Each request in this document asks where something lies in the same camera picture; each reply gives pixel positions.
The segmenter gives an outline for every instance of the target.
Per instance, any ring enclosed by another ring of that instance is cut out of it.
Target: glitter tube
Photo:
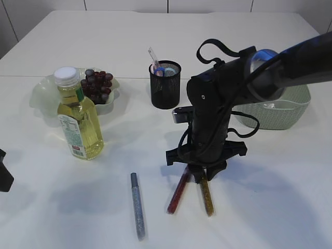
[[[139,185],[137,182],[136,173],[130,174],[130,180],[131,180],[131,192],[132,192],[133,203],[134,203],[137,237],[139,240],[143,240],[145,237],[145,227],[144,227],[141,195],[140,195]]]
[[[185,171],[183,172],[183,174],[181,176],[180,181],[177,184],[177,187],[176,187],[176,190],[175,190],[174,195],[172,197],[172,200],[170,202],[170,205],[167,208],[167,212],[169,214],[174,214],[175,213],[175,210],[178,206],[178,203],[180,202],[182,193],[185,189],[185,186],[186,186],[187,182],[190,179],[190,176],[191,176],[191,174],[190,174],[190,172],[188,170],[188,166],[187,166],[185,168]]]
[[[208,184],[208,181],[206,179],[205,172],[203,173],[203,177],[202,177],[201,182],[200,182],[200,187],[201,187],[201,190],[202,190],[202,195],[203,195],[203,200],[204,200],[206,213],[210,217],[214,213],[214,208],[213,208],[212,199],[211,199],[210,190],[209,190],[209,184]]]

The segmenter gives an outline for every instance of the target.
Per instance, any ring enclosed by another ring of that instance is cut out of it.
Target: plastic bowl
[[[86,69],[93,69],[95,71],[101,71],[101,69],[96,67],[88,68],[77,68],[79,72],[80,80],[85,79]],[[111,104],[114,100],[114,90],[119,88],[119,82],[113,78],[112,79],[112,92],[109,94],[108,100],[104,105],[96,105],[97,114],[102,115],[109,113],[111,110]],[[54,80],[53,75],[46,76],[43,78],[33,89],[32,95],[30,97],[29,105],[32,108],[37,108],[45,117],[56,117],[58,115],[58,106],[60,103],[60,95],[57,89],[57,85]]]

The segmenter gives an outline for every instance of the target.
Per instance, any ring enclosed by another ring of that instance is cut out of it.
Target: bottle label
[[[72,154],[78,157],[86,158],[87,154],[84,150],[77,120],[66,115],[58,115],[58,118],[61,122],[62,130]]]
[[[78,102],[81,102],[84,99],[84,93],[82,87],[76,90],[76,95],[78,98]]]

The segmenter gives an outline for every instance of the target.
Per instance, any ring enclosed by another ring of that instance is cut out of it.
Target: red glitter pen
[[[185,171],[183,172],[180,181],[177,184],[176,190],[174,192],[174,195],[172,197],[172,200],[170,202],[170,205],[167,208],[167,212],[169,214],[174,214],[175,210],[177,208],[178,203],[180,202],[183,190],[185,189],[185,186],[187,182],[190,179],[190,172],[188,170],[188,166],[185,168]]]

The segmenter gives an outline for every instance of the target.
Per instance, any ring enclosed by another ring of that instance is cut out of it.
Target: black strap
[[[231,56],[231,57],[240,57],[239,53],[236,53],[232,50],[230,50],[228,47],[226,47],[225,44],[223,44],[220,40],[217,40],[217,39],[208,39],[206,40],[205,42],[202,43],[202,45],[199,47],[199,49],[197,50],[197,53],[196,53],[196,57],[197,59],[202,62],[203,64],[209,64],[211,63],[212,61],[216,62],[217,64],[221,64],[222,63],[222,60],[220,58],[213,58],[211,60],[206,60],[202,57],[201,55],[201,48],[205,45],[205,44],[213,44],[215,45],[216,47],[218,47],[223,53],[225,53],[226,55],[228,56]]]
[[[252,132],[250,132],[250,133],[248,133],[248,134],[244,134],[244,135],[240,134],[240,133],[239,133],[236,129],[234,129],[234,128],[228,128],[227,132],[234,132],[238,137],[240,137],[240,138],[242,138],[242,139],[247,139],[248,137],[251,137],[251,136],[255,135],[256,132],[259,130],[259,121],[258,121],[258,119],[255,118],[254,116],[251,116],[251,115],[249,115],[249,114],[242,113],[242,112],[236,112],[236,111],[232,111],[232,114],[233,114],[233,115],[237,115],[237,116],[246,117],[246,118],[251,118],[251,119],[253,119],[253,120],[255,120],[255,121],[257,122],[257,126],[256,126],[256,128],[255,128]]]

